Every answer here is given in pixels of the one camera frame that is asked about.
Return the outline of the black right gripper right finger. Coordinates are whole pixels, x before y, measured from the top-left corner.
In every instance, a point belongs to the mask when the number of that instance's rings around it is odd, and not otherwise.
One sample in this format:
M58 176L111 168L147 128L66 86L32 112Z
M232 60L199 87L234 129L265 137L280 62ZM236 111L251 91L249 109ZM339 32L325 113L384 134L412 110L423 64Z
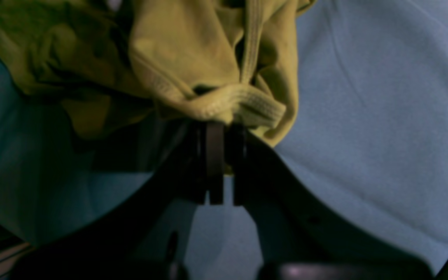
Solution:
M234 174L233 204L256 224L258 280L431 280L429 267L331 210L243 126L208 123L208 178Z

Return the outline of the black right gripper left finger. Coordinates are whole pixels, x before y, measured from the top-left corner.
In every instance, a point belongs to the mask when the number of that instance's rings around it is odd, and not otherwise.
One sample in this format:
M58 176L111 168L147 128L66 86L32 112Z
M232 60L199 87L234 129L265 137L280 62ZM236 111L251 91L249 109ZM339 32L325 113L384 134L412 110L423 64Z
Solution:
M182 234L171 230L156 246L161 257L142 257L139 248L177 199L193 201L194 183L204 174L206 123L194 122L183 141L130 198L97 221L42 246L13 267L12 280L188 280L176 259Z

